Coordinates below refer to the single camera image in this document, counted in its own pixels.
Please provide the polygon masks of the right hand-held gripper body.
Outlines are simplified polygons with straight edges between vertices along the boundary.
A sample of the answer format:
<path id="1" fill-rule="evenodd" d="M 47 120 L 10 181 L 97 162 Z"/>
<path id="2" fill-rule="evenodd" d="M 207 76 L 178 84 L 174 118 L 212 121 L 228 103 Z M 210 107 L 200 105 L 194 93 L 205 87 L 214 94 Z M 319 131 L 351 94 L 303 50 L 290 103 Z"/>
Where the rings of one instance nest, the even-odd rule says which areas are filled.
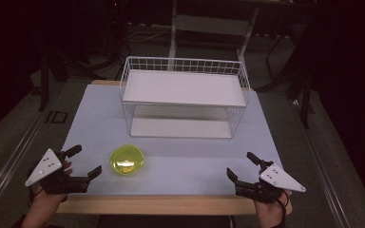
<path id="1" fill-rule="evenodd" d="M 249 183 L 235 177 L 236 195 L 263 203 L 276 201 L 284 190 L 304 193 L 306 187 L 272 161 L 255 161 L 260 166 L 259 181 Z"/>

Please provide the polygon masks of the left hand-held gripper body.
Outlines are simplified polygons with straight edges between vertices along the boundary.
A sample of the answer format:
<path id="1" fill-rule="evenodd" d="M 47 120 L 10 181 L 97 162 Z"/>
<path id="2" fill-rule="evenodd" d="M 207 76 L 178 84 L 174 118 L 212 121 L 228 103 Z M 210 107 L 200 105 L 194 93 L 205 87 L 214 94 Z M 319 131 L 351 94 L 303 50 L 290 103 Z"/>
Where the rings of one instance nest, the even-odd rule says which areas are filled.
<path id="1" fill-rule="evenodd" d="M 72 177 L 65 173 L 65 152 L 48 149 L 42 158 L 34 164 L 25 181 L 26 187 L 38 183 L 48 194 L 85 193 L 90 184 L 88 177 Z"/>

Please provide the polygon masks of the yellow-green plastic plate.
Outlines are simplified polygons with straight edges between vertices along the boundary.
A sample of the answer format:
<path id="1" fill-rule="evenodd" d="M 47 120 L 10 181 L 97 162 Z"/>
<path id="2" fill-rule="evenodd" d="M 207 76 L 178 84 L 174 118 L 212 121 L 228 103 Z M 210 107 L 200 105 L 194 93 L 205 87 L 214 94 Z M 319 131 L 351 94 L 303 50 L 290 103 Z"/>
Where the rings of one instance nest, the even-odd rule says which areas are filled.
<path id="1" fill-rule="evenodd" d="M 111 169 L 121 176 L 131 176 L 144 167 L 144 154 L 133 144 L 124 144 L 109 156 Z"/>

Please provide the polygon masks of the white wire shelf rack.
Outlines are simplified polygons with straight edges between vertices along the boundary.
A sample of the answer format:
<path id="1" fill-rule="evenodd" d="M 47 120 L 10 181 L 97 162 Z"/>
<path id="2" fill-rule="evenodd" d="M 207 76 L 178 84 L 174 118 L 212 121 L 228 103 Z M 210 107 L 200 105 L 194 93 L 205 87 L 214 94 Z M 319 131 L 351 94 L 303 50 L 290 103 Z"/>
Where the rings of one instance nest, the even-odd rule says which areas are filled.
<path id="1" fill-rule="evenodd" d="M 250 96 L 236 61 L 129 56 L 120 82 L 132 137 L 231 139 Z"/>

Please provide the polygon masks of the person's right hand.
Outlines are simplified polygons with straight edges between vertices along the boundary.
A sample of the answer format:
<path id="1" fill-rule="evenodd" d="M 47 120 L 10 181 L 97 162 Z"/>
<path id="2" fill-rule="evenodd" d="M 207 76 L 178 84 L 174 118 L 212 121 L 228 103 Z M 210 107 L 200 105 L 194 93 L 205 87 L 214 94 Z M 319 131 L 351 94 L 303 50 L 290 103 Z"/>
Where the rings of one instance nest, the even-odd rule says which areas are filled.
<path id="1" fill-rule="evenodd" d="M 286 228 L 285 205 L 290 201 L 291 195 L 290 190 L 284 190 L 279 200 L 273 203 L 254 201 L 260 228 Z"/>

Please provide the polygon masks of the person's left hand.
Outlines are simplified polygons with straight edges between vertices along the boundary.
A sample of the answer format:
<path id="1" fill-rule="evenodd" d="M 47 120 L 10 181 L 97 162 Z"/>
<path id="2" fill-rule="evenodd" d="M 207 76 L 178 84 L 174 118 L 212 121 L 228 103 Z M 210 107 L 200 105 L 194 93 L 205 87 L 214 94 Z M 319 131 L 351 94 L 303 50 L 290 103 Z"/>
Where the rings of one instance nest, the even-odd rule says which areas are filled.
<path id="1" fill-rule="evenodd" d="M 49 228 L 60 204 L 66 199 L 67 194 L 48 194 L 43 187 L 38 186 L 19 228 Z"/>

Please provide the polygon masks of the pale blue table mat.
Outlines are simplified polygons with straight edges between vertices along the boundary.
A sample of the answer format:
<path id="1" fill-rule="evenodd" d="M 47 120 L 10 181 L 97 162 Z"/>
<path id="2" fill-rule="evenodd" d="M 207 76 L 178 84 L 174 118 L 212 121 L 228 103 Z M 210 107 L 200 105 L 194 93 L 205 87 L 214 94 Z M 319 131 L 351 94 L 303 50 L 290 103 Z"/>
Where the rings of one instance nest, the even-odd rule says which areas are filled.
<path id="1" fill-rule="evenodd" d="M 246 158 L 248 152 L 280 163 L 255 93 L 232 139 L 132 138 L 119 88 L 90 85 L 63 148 L 76 144 L 83 150 L 71 159 L 75 176 L 83 176 L 98 165 L 103 167 L 102 174 L 88 187 L 91 196 L 233 195 L 234 184 L 227 178 L 227 169 L 241 181 L 259 180 L 259 167 Z M 109 163 L 113 150 L 124 144 L 134 144 L 144 154 L 144 167 L 131 176 L 117 174 Z"/>

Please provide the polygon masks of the black metal stand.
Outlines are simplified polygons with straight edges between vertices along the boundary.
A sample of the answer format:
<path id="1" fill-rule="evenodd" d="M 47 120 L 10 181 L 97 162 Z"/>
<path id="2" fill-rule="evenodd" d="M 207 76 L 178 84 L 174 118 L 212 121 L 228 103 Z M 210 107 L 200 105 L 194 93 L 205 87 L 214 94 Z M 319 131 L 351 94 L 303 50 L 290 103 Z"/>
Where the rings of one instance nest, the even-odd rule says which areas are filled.
<path id="1" fill-rule="evenodd" d="M 73 60 L 64 52 L 59 50 L 46 48 L 43 50 L 40 58 L 40 85 L 35 88 L 35 91 L 40 96 L 39 111 L 43 111 L 48 106 L 49 101 L 49 74 L 52 73 L 57 81 L 65 82 L 68 78 L 65 66 L 75 68 L 84 76 L 92 80 L 104 80 L 105 77 L 96 73 L 96 70 L 110 67 L 116 63 L 114 56 L 107 60 L 95 64 L 85 65 L 76 60 Z"/>
<path id="2" fill-rule="evenodd" d="M 286 61 L 284 67 L 277 73 L 276 76 L 273 75 L 269 57 L 272 54 L 275 47 L 283 39 L 279 37 L 277 41 L 273 44 L 266 55 L 265 64 L 267 66 L 268 75 L 272 78 L 272 82 L 261 87 L 256 88 L 257 92 L 265 92 L 280 86 L 286 82 L 289 82 L 289 87 L 287 88 L 285 95 L 288 99 L 295 102 L 299 94 L 302 94 L 300 99 L 300 121 L 305 129 L 309 128 L 308 124 L 308 113 L 310 108 L 310 96 L 311 96 L 311 83 L 312 74 L 308 73 L 305 69 L 302 69 L 299 64 L 297 64 L 296 59 L 298 57 L 298 45 L 300 44 L 301 37 L 305 31 L 305 26 L 294 25 L 288 31 L 288 36 L 295 45 L 292 53 L 290 54 L 288 60 Z"/>

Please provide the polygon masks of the metal floor rail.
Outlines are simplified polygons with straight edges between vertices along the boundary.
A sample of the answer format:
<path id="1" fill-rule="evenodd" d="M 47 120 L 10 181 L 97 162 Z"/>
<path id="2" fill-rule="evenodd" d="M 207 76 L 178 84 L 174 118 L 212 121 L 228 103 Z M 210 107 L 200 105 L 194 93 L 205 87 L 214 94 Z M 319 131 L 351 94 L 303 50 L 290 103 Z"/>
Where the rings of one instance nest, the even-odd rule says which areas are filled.
<path id="1" fill-rule="evenodd" d="M 5 190 L 6 186 L 10 182 L 10 179 L 17 169 L 19 163 L 29 149 L 29 145 L 35 138 L 40 125 L 44 122 L 48 111 L 45 109 L 43 111 L 38 111 L 36 116 L 30 122 L 27 131 L 24 133 L 19 143 L 16 145 L 15 149 L 10 153 L 7 161 L 4 163 L 0 169 L 0 197 Z"/>
<path id="2" fill-rule="evenodd" d="M 298 126 L 301 128 L 308 143 L 313 160 L 313 166 L 316 169 L 318 181 L 336 222 L 336 227 L 351 228 L 350 222 L 347 219 L 341 202 L 337 196 L 336 189 L 334 188 L 330 180 L 330 176 L 328 175 L 325 165 L 323 164 L 323 161 L 319 155 L 316 143 L 313 140 L 311 133 L 303 126 L 303 123 L 300 119 L 300 104 L 297 100 L 289 101 L 288 104 L 291 106 L 293 115 L 297 118 Z"/>

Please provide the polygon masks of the black floor bracket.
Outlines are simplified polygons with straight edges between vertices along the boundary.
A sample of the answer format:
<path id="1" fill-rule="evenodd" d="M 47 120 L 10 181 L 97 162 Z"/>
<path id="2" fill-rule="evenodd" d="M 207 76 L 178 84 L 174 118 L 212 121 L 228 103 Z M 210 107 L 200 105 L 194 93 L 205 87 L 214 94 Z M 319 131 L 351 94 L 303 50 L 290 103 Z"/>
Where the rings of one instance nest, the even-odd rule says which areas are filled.
<path id="1" fill-rule="evenodd" d="M 46 117 L 46 124 L 64 124 L 67 121 L 68 113 L 64 111 L 50 111 Z"/>

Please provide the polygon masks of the white metal frame stand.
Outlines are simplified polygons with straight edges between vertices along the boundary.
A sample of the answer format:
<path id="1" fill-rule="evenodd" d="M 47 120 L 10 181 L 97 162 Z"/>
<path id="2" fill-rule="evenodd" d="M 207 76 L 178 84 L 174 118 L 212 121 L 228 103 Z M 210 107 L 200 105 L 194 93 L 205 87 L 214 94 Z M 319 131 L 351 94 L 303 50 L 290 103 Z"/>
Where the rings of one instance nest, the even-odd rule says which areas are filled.
<path id="1" fill-rule="evenodd" d="M 254 8 L 250 13 L 249 21 L 221 19 L 212 17 L 192 16 L 177 13 L 177 0 L 173 0 L 171 17 L 171 40 L 168 57 L 176 56 L 177 43 L 176 35 L 178 30 L 215 33 L 223 35 L 241 36 L 243 42 L 237 49 L 237 57 L 240 62 L 245 63 L 244 54 L 252 35 L 256 19 L 259 15 L 259 8 Z"/>

